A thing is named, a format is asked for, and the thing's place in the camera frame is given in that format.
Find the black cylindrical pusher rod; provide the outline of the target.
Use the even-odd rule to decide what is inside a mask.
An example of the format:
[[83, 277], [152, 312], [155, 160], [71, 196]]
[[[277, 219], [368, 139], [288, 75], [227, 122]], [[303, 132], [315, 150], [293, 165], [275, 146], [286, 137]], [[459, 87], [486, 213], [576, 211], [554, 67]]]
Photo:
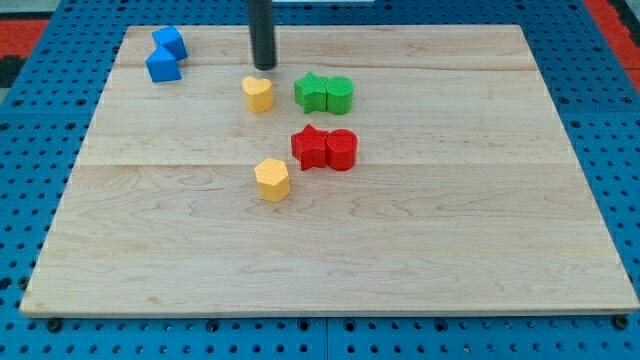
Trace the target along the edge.
[[273, 3], [248, 0], [247, 10], [254, 66], [261, 71], [271, 70], [277, 64]]

